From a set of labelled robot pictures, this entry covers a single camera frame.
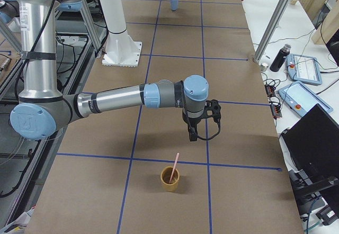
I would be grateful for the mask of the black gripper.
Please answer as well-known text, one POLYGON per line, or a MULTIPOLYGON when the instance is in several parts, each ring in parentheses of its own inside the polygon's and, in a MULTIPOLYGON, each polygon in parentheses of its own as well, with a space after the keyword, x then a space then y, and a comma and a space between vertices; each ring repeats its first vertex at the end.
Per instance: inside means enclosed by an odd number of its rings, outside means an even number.
POLYGON ((190 141, 197 141, 198 134, 197 134, 197 125, 203 119, 203 115, 197 118, 190 118, 185 113, 182 113, 182 119, 188 126, 189 132, 189 140, 190 141))

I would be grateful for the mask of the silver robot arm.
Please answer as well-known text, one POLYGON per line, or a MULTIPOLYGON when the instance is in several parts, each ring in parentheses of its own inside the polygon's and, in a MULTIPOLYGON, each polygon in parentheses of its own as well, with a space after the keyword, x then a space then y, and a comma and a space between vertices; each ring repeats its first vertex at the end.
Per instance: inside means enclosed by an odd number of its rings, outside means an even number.
POLYGON ((116 88, 98 93, 62 94, 57 87, 55 10, 82 0, 16 0, 20 17, 24 89, 11 111, 13 129, 26 139, 39 140, 91 114, 144 105, 148 108, 179 107, 188 125, 190 140, 198 139, 197 124, 208 117, 205 78, 192 75, 180 82, 116 88))

